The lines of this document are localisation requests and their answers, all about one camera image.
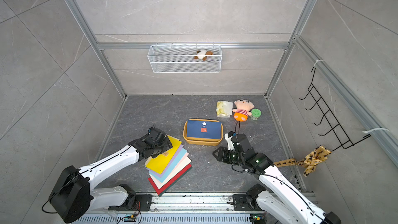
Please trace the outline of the yellow envelope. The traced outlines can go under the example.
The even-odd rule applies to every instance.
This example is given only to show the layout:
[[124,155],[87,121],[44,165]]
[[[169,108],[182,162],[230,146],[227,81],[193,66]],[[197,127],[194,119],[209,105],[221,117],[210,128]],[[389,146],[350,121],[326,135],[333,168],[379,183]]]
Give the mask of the yellow envelope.
[[181,147],[181,141],[179,139],[176,139],[172,136],[168,136],[168,138],[171,141],[173,147],[168,151],[158,155],[154,159],[149,158],[145,163],[145,167],[147,170],[162,174],[168,164],[173,159],[174,155],[177,153],[178,149]]

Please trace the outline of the yellow plastic storage box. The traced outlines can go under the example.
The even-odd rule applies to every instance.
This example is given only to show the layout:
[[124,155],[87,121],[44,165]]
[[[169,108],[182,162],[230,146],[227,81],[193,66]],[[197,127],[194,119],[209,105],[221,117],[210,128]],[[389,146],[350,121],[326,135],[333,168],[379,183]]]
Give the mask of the yellow plastic storage box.
[[218,146],[223,139],[223,125],[217,120],[189,119],[183,138],[192,145]]

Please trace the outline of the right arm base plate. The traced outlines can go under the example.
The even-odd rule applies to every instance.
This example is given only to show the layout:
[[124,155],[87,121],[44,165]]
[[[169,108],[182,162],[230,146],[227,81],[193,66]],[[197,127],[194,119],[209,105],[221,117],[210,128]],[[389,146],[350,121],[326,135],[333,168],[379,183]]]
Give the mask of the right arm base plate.
[[235,211],[257,211],[257,205],[254,200],[244,194],[235,194],[232,196],[233,207]]

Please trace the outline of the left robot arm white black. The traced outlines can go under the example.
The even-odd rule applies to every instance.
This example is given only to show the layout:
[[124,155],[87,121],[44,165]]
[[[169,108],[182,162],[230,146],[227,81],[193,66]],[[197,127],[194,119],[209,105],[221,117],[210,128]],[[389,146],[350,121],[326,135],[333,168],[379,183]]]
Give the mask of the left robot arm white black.
[[169,136],[156,127],[115,153],[87,166],[65,168],[47,203],[66,223],[73,223],[86,212],[105,208],[110,211],[128,211],[138,207],[136,192],[126,184],[97,189],[105,179],[143,159],[152,158],[173,149]]

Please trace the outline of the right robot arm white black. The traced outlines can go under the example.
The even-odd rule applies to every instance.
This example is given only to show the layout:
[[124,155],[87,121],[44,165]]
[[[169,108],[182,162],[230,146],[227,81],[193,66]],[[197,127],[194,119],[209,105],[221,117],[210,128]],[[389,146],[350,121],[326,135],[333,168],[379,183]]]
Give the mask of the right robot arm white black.
[[255,152],[245,134],[230,131],[224,137],[228,147],[213,152],[217,161],[231,165],[235,172],[259,176],[259,183],[246,193],[251,208],[270,213],[281,224],[342,222],[335,213],[326,213],[297,190],[268,156]]

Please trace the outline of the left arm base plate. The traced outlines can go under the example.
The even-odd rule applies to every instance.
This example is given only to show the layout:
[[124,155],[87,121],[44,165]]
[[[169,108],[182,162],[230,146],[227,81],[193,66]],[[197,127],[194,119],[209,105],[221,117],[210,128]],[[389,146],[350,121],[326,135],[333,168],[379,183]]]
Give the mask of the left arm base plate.
[[129,195],[125,202],[120,206],[110,206],[109,211],[132,211],[140,210],[147,212],[150,210],[152,195]]

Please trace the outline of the blue envelope red sticker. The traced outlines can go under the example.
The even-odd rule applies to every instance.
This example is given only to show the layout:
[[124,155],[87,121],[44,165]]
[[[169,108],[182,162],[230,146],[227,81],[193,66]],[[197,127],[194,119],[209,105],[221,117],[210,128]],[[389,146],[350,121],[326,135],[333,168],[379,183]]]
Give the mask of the blue envelope red sticker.
[[210,120],[188,120],[186,136],[191,139],[221,139],[222,124]]

